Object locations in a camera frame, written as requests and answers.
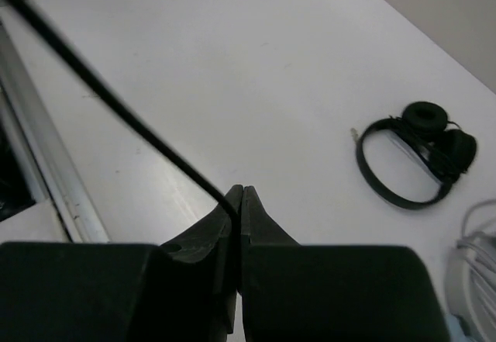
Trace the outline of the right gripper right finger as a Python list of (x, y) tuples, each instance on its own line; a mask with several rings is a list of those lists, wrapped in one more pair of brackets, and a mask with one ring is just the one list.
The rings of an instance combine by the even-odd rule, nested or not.
[(394, 245), (302, 245), (253, 187), (240, 204), (243, 329), (248, 341), (448, 341), (420, 257)]

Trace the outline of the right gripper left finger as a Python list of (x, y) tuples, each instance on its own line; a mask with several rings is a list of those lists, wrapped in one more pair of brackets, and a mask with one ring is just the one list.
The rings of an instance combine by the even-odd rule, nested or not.
[(3, 341), (224, 341), (239, 223), (221, 207), (152, 244), (1, 246)]

